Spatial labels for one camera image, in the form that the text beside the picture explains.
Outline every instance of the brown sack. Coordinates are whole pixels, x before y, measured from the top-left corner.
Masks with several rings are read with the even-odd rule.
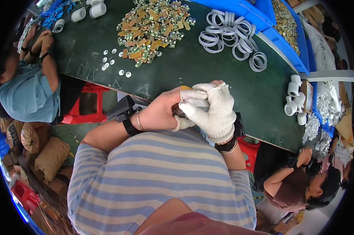
[[[25,123],[20,134],[24,148],[30,153],[39,151],[39,135],[30,123]]]
[[[17,146],[20,143],[20,133],[23,125],[24,122],[14,120],[7,127],[6,138],[10,148],[14,148],[14,146]]]
[[[1,132],[6,134],[6,131],[7,131],[7,128],[8,126],[10,125],[11,122],[13,122],[14,119],[12,118],[8,118],[8,119],[5,119],[5,118],[0,118],[0,128],[1,128]]]
[[[70,145],[62,139],[51,137],[35,160],[35,169],[44,172],[44,177],[52,181],[70,152]]]

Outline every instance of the red plastic stool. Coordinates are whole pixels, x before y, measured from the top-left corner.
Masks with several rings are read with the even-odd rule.
[[[97,110],[94,114],[81,115],[79,113],[79,98],[70,112],[63,116],[62,123],[80,124],[80,123],[100,123],[107,121],[107,116],[103,114],[103,92],[109,91],[108,88],[87,82],[82,93],[97,93]]]
[[[247,155],[249,159],[246,162],[246,170],[254,173],[255,159],[257,158],[258,149],[260,147],[260,142],[258,144],[250,144],[244,140],[245,136],[237,137],[238,145],[241,151]]]
[[[39,206],[39,196],[30,187],[26,186],[20,180],[16,180],[14,186],[10,188],[14,196],[22,203],[23,208],[29,215],[32,215]]]

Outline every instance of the green workbench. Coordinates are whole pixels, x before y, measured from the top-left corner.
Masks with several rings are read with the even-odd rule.
[[[161,57],[140,68],[135,67],[134,60],[118,57],[125,46],[117,43],[116,26],[134,7],[131,0],[105,1],[104,16],[92,19],[87,11],[85,19],[77,23],[70,20],[71,14],[65,13],[63,31],[53,34],[58,72],[148,100],[180,85],[191,87],[223,80],[230,86],[235,99],[233,109],[241,112],[247,135],[297,152],[303,146],[304,126],[297,124],[296,116],[285,115],[283,109],[290,75],[295,74],[293,69],[257,36],[253,39],[268,59],[266,70],[260,73],[250,69],[248,60],[236,60],[229,47],[217,54],[206,52],[198,36],[208,26],[206,15],[211,8],[186,3],[191,9],[189,13],[197,19],[195,26],[191,31],[181,30],[185,37],[175,49],[161,48]],[[113,57],[115,64],[102,71],[104,57],[108,62]],[[132,76],[120,76],[119,70],[130,71]]]

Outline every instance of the blue striped sweater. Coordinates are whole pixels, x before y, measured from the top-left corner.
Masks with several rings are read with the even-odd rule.
[[[171,198],[213,220],[256,226],[247,171],[228,171],[191,129],[138,134],[109,155],[79,146],[68,190],[68,215],[79,234],[133,234]]]

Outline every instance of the brown shirt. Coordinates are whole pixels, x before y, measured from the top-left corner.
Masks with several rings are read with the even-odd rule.
[[[278,209],[287,212],[302,210],[306,206],[305,191],[310,180],[310,177],[298,168],[282,181],[282,185],[274,197],[266,191],[263,193],[270,203]]]

